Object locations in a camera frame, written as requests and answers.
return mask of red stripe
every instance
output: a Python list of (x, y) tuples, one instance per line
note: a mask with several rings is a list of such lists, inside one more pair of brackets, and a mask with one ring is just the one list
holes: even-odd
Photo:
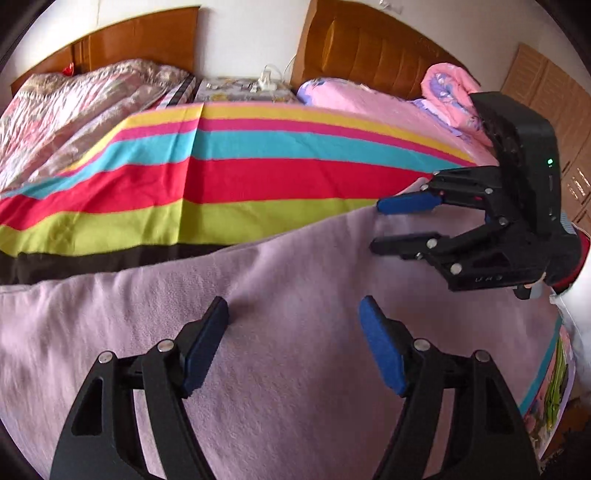
[(240, 159), (101, 172), (44, 200), (0, 200), (0, 223), (27, 229), (57, 212), (111, 213), (167, 205), (283, 199), (377, 199), (398, 193), (423, 173), (326, 160)]

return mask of lavender blanket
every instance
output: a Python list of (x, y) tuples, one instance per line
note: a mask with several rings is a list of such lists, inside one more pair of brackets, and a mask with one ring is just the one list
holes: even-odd
[[(368, 249), (385, 233), (457, 234), (481, 222), (478, 212), (456, 207), (390, 218), (368, 207), (206, 257), (10, 288), (0, 294), (0, 417), (48, 478), (98, 353), (143, 353), (222, 295), (232, 324), (203, 388), (185, 403), (217, 477), (370, 479), (402, 401), (384, 386), (359, 326), (364, 295), (444, 351), (491, 352), (517, 403), (535, 383), (557, 319), (547, 296), (451, 293), (426, 262)], [(147, 463), (162, 475), (145, 405), (137, 410)], [(431, 472), (446, 422), (448, 408)]]

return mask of blue stripe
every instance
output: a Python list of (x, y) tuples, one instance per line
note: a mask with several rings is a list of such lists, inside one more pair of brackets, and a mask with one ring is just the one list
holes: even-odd
[(548, 372), (548, 367), (550, 366), (552, 356), (556, 350), (556, 342), (558, 342), (560, 327), (562, 327), (562, 318), (559, 315), (558, 319), (556, 320), (556, 325), (554, 325), (554, 335), (552, 335), (550, 345), (548, 345), (548, 349), (546, 350), (544, 358), (542, 359), (540, 369), (538, 370), (538, 375), (536, 376), (534, 382), (530, 385), (527, 395), (519, 405), (519, 412), (521, 413), (521, 416), (527, 413), (531, 403), (534, 401), (536, 393), (538, 393), (538, 390), (540, 390), (540, 387), (542, 386), (542, 382), (544, 381), (544, 377)]
[(70, 177), (53, 177), (6, 194), (43, 200), (55, 192), (71, 189), (99, 172), (125, 165), (155, 166), (179, 163), (193, 155), (199, 160), (224, 158), (318, 158), (422, 173), (458, 168), (447, 160), (413, 150), (355, 138), (282, 131), (192, 131), (123, 140), (109, 145), (94, 162)]

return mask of red object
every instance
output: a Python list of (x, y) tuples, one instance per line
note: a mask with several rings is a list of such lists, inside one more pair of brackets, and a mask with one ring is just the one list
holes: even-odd
[(579, 273), (583, 268), (583, 265), (585, 264), (585, 261), (587, 260), (587, 255), (589, 255), (591, 239), (589, 239), (589, 237), (585, 235), (581, 230), (577, 230), (577, 233), (579, 234), (579, 238), (581, 240), (581, 259), (579, 260), (577, 268), (575, 268), (568, 277), (566, 277), (564, 280), (559, 281), (556, 285), (552, 285), (552, 288), (558, 294), (562, 293), (564, 290), (569, 288), (571, 284), (577, 279)]
[(71, 62), (65, 69), (61, 71), (66, 77), (74, 76), (74, 62)]

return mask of rainbow striped blanket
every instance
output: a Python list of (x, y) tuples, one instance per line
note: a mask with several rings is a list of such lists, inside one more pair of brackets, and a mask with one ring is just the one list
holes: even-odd
[(0, 284), (202, 255), (472, 165), (429, 138), (304, 106), (139, 113), (59, 176), (0, 199)]

